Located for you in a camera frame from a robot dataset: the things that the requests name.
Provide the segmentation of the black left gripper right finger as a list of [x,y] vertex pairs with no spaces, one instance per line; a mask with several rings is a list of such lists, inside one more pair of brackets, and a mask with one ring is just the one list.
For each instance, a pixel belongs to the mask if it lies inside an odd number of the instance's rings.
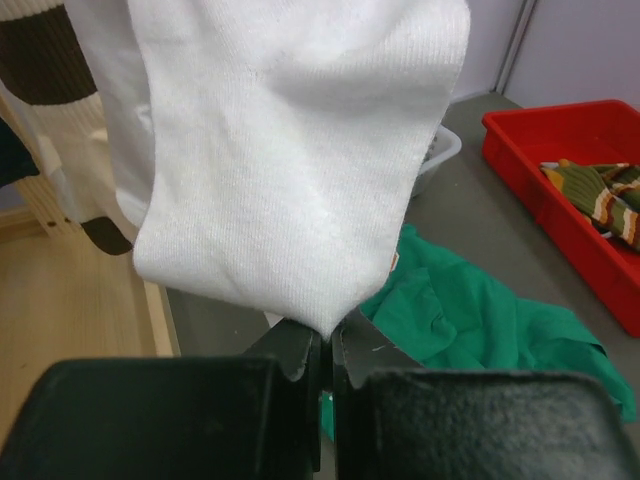
[[635,479],[639,457],[594,379],[422,367],[361,313],[331,337],[341,479]]

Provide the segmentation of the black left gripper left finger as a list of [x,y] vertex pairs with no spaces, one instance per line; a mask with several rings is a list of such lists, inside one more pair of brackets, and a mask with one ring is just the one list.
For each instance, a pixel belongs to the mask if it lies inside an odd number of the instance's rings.
[[320,335],[284,320],[244,353],[75,359],[36,381],[5,479],[309,479],[320,465]]

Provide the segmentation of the olive orange striped sock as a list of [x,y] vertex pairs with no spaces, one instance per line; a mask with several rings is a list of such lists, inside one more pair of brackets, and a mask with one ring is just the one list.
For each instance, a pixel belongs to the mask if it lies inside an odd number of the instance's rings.
[[542,163],[540,170],[581,214],[597,224],[592,214],[602,187],[598,185],[600,177],[593,166],[595,165],[578,165],[561,159],[558,162]]

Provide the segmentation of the white sock black stripes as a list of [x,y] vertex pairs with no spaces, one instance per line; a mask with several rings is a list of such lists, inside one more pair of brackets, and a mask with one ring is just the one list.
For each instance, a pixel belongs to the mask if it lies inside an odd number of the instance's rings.
[[145,279],[329,336],[385,283],[470,32],[463,1],[133,1]]

